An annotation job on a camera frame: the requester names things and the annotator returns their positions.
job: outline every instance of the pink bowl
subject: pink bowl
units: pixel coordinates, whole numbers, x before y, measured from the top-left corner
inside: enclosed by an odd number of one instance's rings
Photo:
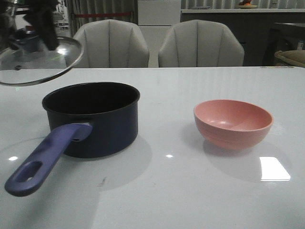
[[[268,134],[272,115],[263,108],[236,100],[210,100],[194,108],[197,128],[208,141],[225,149],[246,149]]]

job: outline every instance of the chair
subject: chair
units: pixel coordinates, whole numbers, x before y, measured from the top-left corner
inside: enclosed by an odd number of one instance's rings
[[[148,47],[136,24],[112,19],[90,22],[73,38],[84,46],[77,68],[148,67]]]
[[[244,49],[226,25],[192,20],[169,29],[158,61],[159,67],[242,66]]]

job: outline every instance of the saucepan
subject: saucepan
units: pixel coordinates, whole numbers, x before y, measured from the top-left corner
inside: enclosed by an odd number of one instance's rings
[[[140,92],[114,82],[81,83],[58,89],[42,101],[51,132],[5,183],[22,197],[43,184],[62,153],[96,158],[128,147],[138,134]]]

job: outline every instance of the saucepan handle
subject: saucepan handle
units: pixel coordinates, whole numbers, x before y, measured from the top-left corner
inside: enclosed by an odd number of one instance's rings
[[[85,139],[91,131],[89,123],[66,124],[53,129],[7,180],[5,190],[17,197],[35,192],[70,142]]]

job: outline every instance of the white table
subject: white table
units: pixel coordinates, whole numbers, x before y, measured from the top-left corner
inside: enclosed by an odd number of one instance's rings
[[[141,92],[135,142],[106,158],[63,155],[37,192],[6,193],[6,179],[49,133],[43,97],[97,81]],[[193,118],[211,99],[254,103],[274,125],[251,149],[217,148]],[[73,69],[36,86],[0,86],[0,127],[1,229],[305,228],[303,68]]]

